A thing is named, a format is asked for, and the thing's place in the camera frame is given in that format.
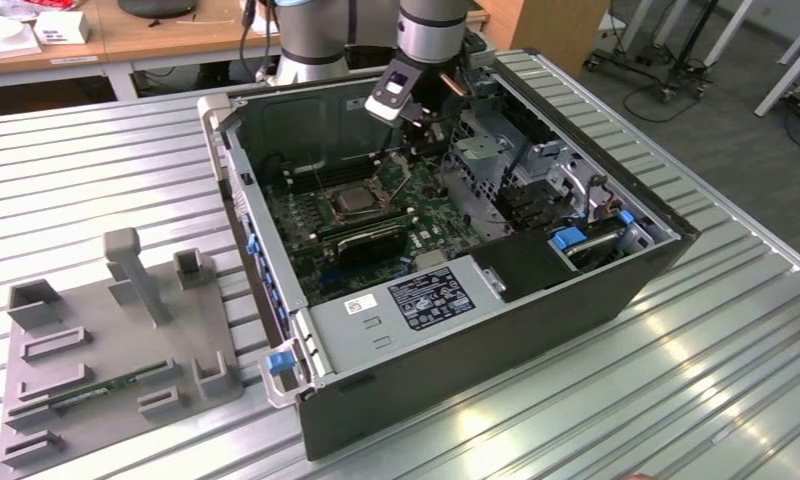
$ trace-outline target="white table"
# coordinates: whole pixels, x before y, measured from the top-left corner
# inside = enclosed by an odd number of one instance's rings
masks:
[[[791,61],[793,56],[797,54],[799,50],[800,50],[800,35],[797,35],[797,39],[791,44],[791,47],[785,51],[785,54],[783,55],[783,57],[779,59],[779,63],[781,63],[783,65],[788,65],[788,62]],[[785,75],[783,75],[783,78],[779,80],[779,82],[773,86],[773,89],[768,93],[767,97],[764,97],[764,100],[761,100],[761,103],[759,104],[759,107],[756,108],[756,111],[755,111],[755,114],[757,116],[764,117],[764,115],[768,113],[768,110],[771,110],[771,108],[773,108],[776,101],[785,94],[785,92],[788,92],[791,85],[799,76],[800,76],[800,57],[797,57],[797,60],[795,61],[793,65],[785,72]]]
[[[640,27],[643,25],[643,22],[645,21],[645,16],[653,1],[655,0],[641,0],[640,4],[637,5],[635,16],[628,24],[628,28],[625,29],[625,34],[623,35],[623,47],[625,50],[628,50],[631,42],[633,41],[635,36],[637,35],[637,31],[640,30]],[[688,0],[676,0],[675,5],[672,6],[672,10],[667,15],[667,19],[664,20],[664,24],[661,25],[657,34],[652,39],[652,45],[655,45],[656,47],[660,47],[667,43],[667,40],[669,39],[669,34],[672,33],[672,29],[676,26],[676,23],[679,23],[679,18],[681,18],[681,13],[684,12],[684,7],[687,6],[687,4]],[[735,11],[732,19],[729,20],[729,23],[725,29],[723,30],[723,33],[720,34],[717,42],[715,43],[715,46],[712,47],[711,52],[705,57],[705,60],[703,60],[703,63],[708,67],[711,67],[717,62],[717,58],[720,58],[720,55],[723,54],[727,46],[729,45],[729,41],[732,40],[732,37],[740,29],[740,26],[744,22],[744,17],[747,16],[747,12],[749,11],[751,6],[752,0],[743,0],[741,5]]]

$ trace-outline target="aluminum slotted table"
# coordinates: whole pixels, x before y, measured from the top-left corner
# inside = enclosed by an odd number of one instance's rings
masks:
[[[545,80],[540,94],[703,236],[613,321],[313,463],[294,410],[264,394],[197,96],[0,118],[0,397],[7,286],[105,278],[97,236],[127,225],[146,265],[188,246],[213,255],[246,384],[233,403],[34,478],[800,478],[800,256],[544,59],[500,59]]]

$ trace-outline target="warning label sticker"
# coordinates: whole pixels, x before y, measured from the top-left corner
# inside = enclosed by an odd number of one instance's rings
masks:
[[[474,308],[448,267],[388,287],[388,292],[413,330],[432,327]]]

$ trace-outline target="blue latch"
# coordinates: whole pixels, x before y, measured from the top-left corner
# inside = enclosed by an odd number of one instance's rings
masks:
[[[635,223],[635,216],[628,210],[621,210],[619,212],[619,219],[625,225],[631,225],[632,223]]]
[[[577,245],[587,241],[587,235],[577,229],[577,227],[564,228],[563,230],[557,230],[554,232],[553,237],[550,237],[554,245],[560,250],[565,250],[567,248]]]
[[[296,366],[296,357],[290,350],[284,352],[272,353],[266,357],[266,366],[269,367],[269,373],[278,375],[281,372],[286,372]]]
[[[260,251],[261,246],[257,243],[257,234],[252,233],[249,235],[249,240],[245,243],[245,253],[248,253],[249,255],[256,255]]]

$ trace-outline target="floor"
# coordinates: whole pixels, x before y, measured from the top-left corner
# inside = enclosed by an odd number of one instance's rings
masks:
[[[639,0],[613,0],[615,15],[631,18]],[[651,31],[665,7],[656,1],[644,23]],[[699,2],[691,2],[668,46],[677,52],[699,15]],[[696,45],[693,58],[703,59],[725,19],[715,15]],[[648,43],[648,34],[637,37],[632,51]],[[623,108],[623,97],[649,80],[612,65],[584,71],[580,82],[589,91],[641,129],[699,176],[749,213],[756,220],[800,252],[800,148],[784,130],[785,107],[759,118],[752,110],[785,68],[775,63],[784,47],[771,44],[752,31],[741,29],[712,69],[713,85],[707,96],[681,116],[665,124],[640,120]],[[649,118],[663,118],[692,102],[680,95],[668,105],[648,94],[629,101],[632,109]],[[800,140],[800,123],[789,120]]]

